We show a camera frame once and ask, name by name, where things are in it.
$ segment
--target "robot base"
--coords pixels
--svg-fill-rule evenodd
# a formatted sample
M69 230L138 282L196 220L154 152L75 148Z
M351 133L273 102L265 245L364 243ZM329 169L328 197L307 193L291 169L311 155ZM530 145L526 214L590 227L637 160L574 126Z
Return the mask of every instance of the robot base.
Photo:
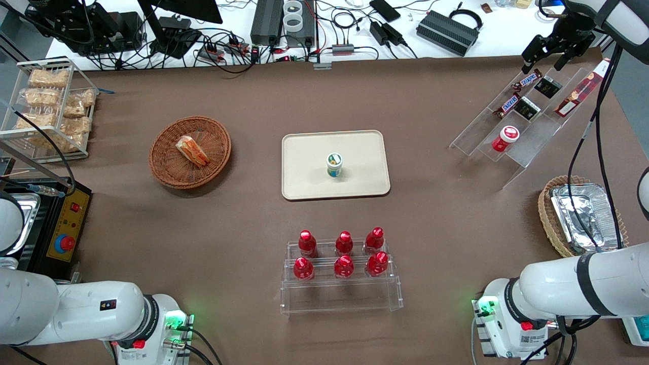
M153 299L160 308L156 329L141 349L124 349L116 346L117 363L119 365L188 365L189 351L165 348L162 347L162 342L168 339L187 341L187 344L191 344L191 332L176 331L167 326L175 324L193 327L193 315L188 316L182 312L178 303L168 295L155 294Z
M505 287L509 279L496 279L487 285L483 296L473 301L473 309L478 324L478 335L485 356L525 359L543 345L548 338L548 327L523 331L509 313L505 304ZM477 317L483 311L491 314ZM546 351L542 351L531 360L543 360Z

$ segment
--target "phone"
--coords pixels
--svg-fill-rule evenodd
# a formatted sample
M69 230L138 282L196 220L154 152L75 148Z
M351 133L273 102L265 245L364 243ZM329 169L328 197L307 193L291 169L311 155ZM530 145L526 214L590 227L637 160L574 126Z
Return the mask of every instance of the phone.
M388 23L401 17L401 14L386 3L386 0L372 0L369 2L369 6L373 7Z

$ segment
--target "acrylic display shelf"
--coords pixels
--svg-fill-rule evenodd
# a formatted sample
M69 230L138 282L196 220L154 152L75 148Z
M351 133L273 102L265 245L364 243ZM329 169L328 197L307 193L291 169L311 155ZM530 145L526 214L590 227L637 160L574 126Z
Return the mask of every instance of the acrylic display shelf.
M478 151L490 158L494 163L501 161L501 158L506 156L506 160L518 164L518 170L503 187L525 171L552 136L574 115L576 109L566 117L561 117L555 112L555 109L570 95L579 82L590 74L590 71L581 68L574 75L568 76L551 68L543 74L554 79L563 87L551 99L534 88L538 81L534 81L518 93L521 97L528 98L541 109L531 120L523 118L516 110L510 111L502 120L493 114L513 95L514 89L511 85L525 78L526 75L521 72L505 86L501 93L478 114L450 145L451 147L457 147L467 156L471 156ZM518 128L520 137L505 152L501 153L491 147L491 142L506 125Z
M347 279L334 276L335 240L318 241L318 258L310 258L315 277L309 281L298 280L293 274L295 260L300 257L297 242L288 242L282 286L280 287L283 314L316 312L349 312L355 310L403 308L401 281L394 258L389 254L387 242L383 251L389 254L389 266L378 277L365 274L368 255L362 253L364 238L354 238L352 261L354 273Z

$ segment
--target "tape roll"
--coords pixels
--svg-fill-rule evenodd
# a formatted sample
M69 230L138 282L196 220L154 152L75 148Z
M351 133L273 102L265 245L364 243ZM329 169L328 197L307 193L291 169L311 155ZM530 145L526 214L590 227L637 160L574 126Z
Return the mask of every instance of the tape roll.
M288 0L284 3L284 15L302 15L302 3L297 0Z
M297 21L297 24L289 24L289 22L294 23L294 21ZM302 30L302 16L300 14L296 13L289 13L284 16L284 30L287 32L295 33L299 32Z

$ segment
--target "wicker basket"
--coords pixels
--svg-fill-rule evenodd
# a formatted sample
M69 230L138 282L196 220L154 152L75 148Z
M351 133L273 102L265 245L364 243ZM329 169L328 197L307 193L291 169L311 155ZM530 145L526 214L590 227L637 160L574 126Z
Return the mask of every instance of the wicker basket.
M181 136L192 137L210 158L207 166L198 167L176 149ZM168 125L149 151L149 167L163 185L175 189L192 189L206 184L218 175L230 158L230 135L216 120L194 116Z
M579 176L572 176L573 184L587 184L589 182L589 180L581 178ZM557 218L557 214L554 212L554 205L552 204L552 200L550 200L550 189L555 186L560 186L567 183L568 176L564 175L555 177L545 185L545 188L543 188L543 191L541 191L541 194L539 194L539 216L541 217L541 223L543 223L545 234L548 236L548 239L554 246L554 249L556 249L563 257L572 257L576 256L577 253L574 252L568 245L568 242L566 241L563 234L563 229L561 228L559 218ZM615 213L617 215L617 221L620 224L622 243L626 247L629 245L629 238L626 235L626 228L624 227L624 223L620 218L620 212L616 210Z

